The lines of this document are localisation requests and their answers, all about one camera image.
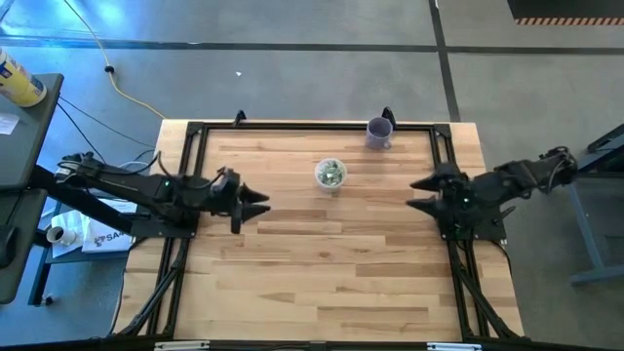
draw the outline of black metal frame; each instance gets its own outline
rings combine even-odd
[[[190,151],[195,136],[199,136],[199,149],[194,173],[199,175],[204,165],[208,135],[210,130],[316,130],[316,131],[364,131],[366,122],[271,122],[255,121],[248,122],[244,117],[244,112],[239,112],[236,123],[231,121],[214,122],[189,122],[186,128],[186,135],[182,156],[178,171],[185,174],[188,170]],[[429,136],[431,153],[434,167],[442,162],[442,154],[439,140],[444,142],[444,150],[449,162],[456,162],[453,149],[450,125],[449,124],[417,124],[417,123],[396,123],[394,115],[389,108],[384,109],[384,118],[394,121],[396,131],[424,132]],[[174,340],[176,328],[177,309],[181,296],[182,281],[184,278],[184,267],[190,247],[190,239],[179,239],[180,249],[176,259],[170,267],[171,255],[175,243],[174,238],[165,239],[161,262],[158,270],[156,291],[150,296],[148,302],[141,309],[141,313],[135,317],[130,326],[123,329],[118,334],[112,334],[106,338],[87,339],[77,341],[66,341],[47,344],[20,345],[19,350],[153,350],[156,342],[166,342]],[[531,341],[528,338],[519,337],[510,331],[504,322],[496,315],[494,309],[483,296],[480,289],[479,275],[477,271],[476,258],[472,241],[463,241],[466,259],[465,265],[462,263],[458,251],[457,241],[447,241],[448,258],[451,270],[451,278],[455,300],[457,305],[457,317],[461,331],[461,340],[458,342],[465,344],[480,345],[483,350],[566,350],[585,351],[597,350],[596,348],[586,348],[581,346],[568,346],[560,344],[542,343]],[[169,305],[167,323],[163,331],[157,333],[158,317],[160,315],[161,299],[169,284],[174,283],[172,298]],[[466,300],[463,287],[473,296],[475,308],[477,310],[477,322],[479,332],[474,334],[470,328],[468,319]],[[147,322],[147,335],[137,335],[143,323]],[[488,327],[490,324],[497,332],[499,338],[490,337]],[[426,350],[436,349],[441,346],[427,342],[342,342],[342,341],[267,341],[267,340],[204,340],[205,345],[210,345],[213,350],[273,350],[278,348],[306,349],[310,351],[326,350]]]

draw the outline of white paper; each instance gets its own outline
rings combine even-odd
[[[137,204],[127,201],[100,199],[104,204],[120,213],[133,214],[137,211]],[[127,251],[132,245],[132,237],[116,229],[102,224],[83,215],[86,223],[83,253],[111,253]]]
[[[19,121],[20,117],[17,115],[0,113],[0,135],[10,136]]]
[[[69,246],[61,243],[52,244],[52,258],[71,253],[82,246],[84,235],[83,225],[83,215],[76,210],[52,217],[53,227],[59,226],[63,230],[71,230],[76,233],[76,239]]]

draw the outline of wooden table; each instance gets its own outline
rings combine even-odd
[[[158,149],[170,171],[177,170],[187,122],[163,122]],[[451,124],[451,131],[461,170],[484,172],[476,126]],[[409,186],[433,170],[429,138],[397,132],[392,149],[381,152],[363,141],[357,131],[210,131],[203,177],[233,168],[271,197],[272,211],[245,223],[242,235],[229,233],[227,218],[202,216],[176,339],[460,339],[446,245],[431,217],[405,205],[431,196]],[[326,157],[348,169],[338,195],[323,193],[313,177]],[[162,246],[149,239],[131,252],[116,331],[152,293]],[[475,252],[484,294],[522,334],[505,256],[487,242],[476,243]],[[475,331],[471,299],[467,305]],[[167,296],[163,306],[162,321]]]

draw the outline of concrete floor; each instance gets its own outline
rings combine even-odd
[[[103,38],[163,42],[435,45],[426,0],[74,1]],[[624,46],[624,27],[522,27],[505,0],[439,0],[448,45]],[[5,35],[89,38],[62,2],[16,0]],[[153,144],[158,117],[118,97],[94,49],[8,47],[30,71],[65,75],[62,95],[111,126]],[[448,121],[435,53],[108,50],[122,89],[172,118],[361,119],[390,105],[400,120]],[[578,154],[622,123],[624,56],[449,55],[461,120],[478,125],[487,165],[535,158],[560,144]],[[111,164],[146,149],[68,110]],[[39,163],[52,169],[89,146],[62,114]],[[571,287],[590,268],[566,193],[517,201],[506,219],[508,251],[526,335],[624,348],[624,280]],[[0,306],[0,344],[103,336],[123,261],[54,266],[49,307],[25,305],[38,254],[19,296]]]

